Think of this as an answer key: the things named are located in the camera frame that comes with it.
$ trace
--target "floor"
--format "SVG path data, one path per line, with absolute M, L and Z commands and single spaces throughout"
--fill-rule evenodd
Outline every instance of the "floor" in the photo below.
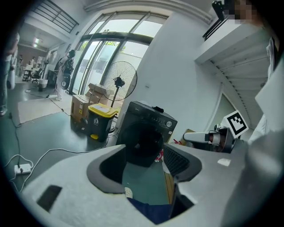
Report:
M 8 117 L 9 113 L 12 113 L 13 121 L 18 125 L 17 103 L 44 98 L 50 92 L 52 92 L 52 89 L 38 92 L 36 84 L 31 84 L 30 82 L 17 83 L 14 90 L 8 91 L 8 112 L 4 117 L 0 118 L 0 152 L 3 164 L 6 164 L 13 155 L 19 152 L 15 128 L 11 119 Z M 63 148 L 81 152 L 94 150 L 105 145 L 105 142 L 99 143 L 87 137 L 81 130 L 81 127 L 64 112 L 26 122 L 16 131 L 20 142 L 21 155 L 33 161 L 34 164 L 49 149 Z M 115 143 L 116 138 L 112 137 L 109 139 L 107 146 L 115 145 Z M 39 162 L 32 176 L 28 179 L 27 184 L 58 161 L 73 155 L 76 154 L 65 151 L 51 151 Z M 14 177 L 13 168 L 16 163 L 17 158 L 5 168 L 8 179 Z M 26 177 L 16 177 L 14 182 L 17 188 L 22 186 Z M 139 167 L 128 163 L 123 174 L 123 185 L 131 188 L 134 199 L 138 201 L 152 205 L 168 204 L 166 183 L 161 162 L 153 163 L 150 168 Z

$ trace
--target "standing fan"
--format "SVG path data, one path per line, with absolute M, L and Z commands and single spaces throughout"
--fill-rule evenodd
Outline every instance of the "standing fan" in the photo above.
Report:
M 106 90 L 103 90 L 103 94 L 112 101 L 111 107 L 113 107 L 115 101 L 121 101 L 131 95 L 136 84 L 137 72 L 133 65 L 123 61 L 115 62 L 106 75 L 104 83 Z

